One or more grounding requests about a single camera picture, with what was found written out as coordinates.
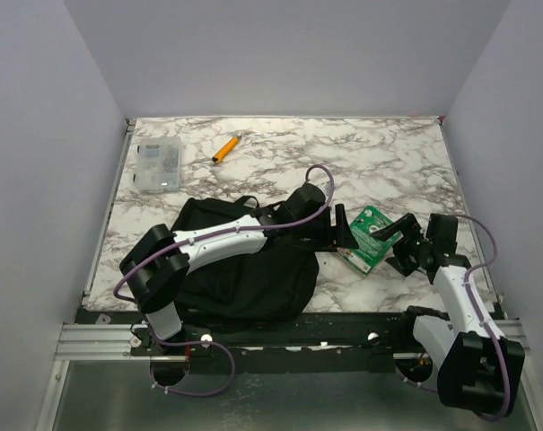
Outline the dark green book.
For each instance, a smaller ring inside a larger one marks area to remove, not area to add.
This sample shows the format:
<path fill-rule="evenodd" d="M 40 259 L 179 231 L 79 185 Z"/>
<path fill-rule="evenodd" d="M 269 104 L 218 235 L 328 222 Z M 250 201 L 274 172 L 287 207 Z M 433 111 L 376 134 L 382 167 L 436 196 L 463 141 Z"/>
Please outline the dark green book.
<path fill-rule="evenodd" d="M 339 256 L 360 273 L 368 275 L 383 260 L 387 251 L 399 238 L 398 233 L 395 233 L 386 242 L 371 237 L 372 233 L 390 224 L 392 224 L 392 220 L 379 209 L 371 205 L 366 206 L 350 224 L 351 232 L 359 248 L 354 250 L 339 249 Z"/>

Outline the black student backpack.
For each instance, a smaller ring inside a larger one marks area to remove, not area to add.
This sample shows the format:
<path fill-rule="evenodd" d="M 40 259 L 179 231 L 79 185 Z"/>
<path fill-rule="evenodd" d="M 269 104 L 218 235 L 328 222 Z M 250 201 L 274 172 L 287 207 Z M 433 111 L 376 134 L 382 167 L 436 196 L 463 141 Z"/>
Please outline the black student backpack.
<path fill-rule="evenodd" d="M 218 260 L 167 285 L 183 320 L 198 310 L 229 321 L 277 321 L 299 315 L 314 293 L 314 252 L 267 242 L 254 254 Z"/>

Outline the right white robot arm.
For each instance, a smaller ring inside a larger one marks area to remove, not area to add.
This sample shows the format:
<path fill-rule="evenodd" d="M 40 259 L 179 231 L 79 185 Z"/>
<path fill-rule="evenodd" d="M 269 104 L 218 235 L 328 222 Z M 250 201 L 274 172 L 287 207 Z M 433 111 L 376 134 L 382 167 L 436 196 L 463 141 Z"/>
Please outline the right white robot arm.
<path fill-rule="evenodd" d="M 399 233 L 388 263 L 403 276 L 422 269 L 446 309 L 443 317 L 412 309 L 414 320 L 397 329 L 398 344 L 409 352 L 425 349 L 444 406 L 496 421 L 512 412 L 525 351 L 486 309 L 473 276 L 480 266 L 457 252 L 459 220 L 459 215 L 432 214 L 423 229 L 406 214 L 371 237 L 385 242 Z"/>

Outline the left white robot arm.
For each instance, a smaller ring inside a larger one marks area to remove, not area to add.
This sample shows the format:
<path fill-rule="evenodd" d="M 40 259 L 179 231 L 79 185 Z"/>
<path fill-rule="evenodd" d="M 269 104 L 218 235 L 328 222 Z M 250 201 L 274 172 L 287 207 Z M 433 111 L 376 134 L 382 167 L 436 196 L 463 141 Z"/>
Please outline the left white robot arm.
<path fill-rule="evenodd" d="M 315 289 L 317 253 L 358 246 L 344 206 L 329 199 L 309 182 L 265 207 L 191 198 L 173 226 L 150 228 L 119 269 L 153 345 L 164 355 L 181 348 L 182 311 L 236 321 L 299 314 Z"/>

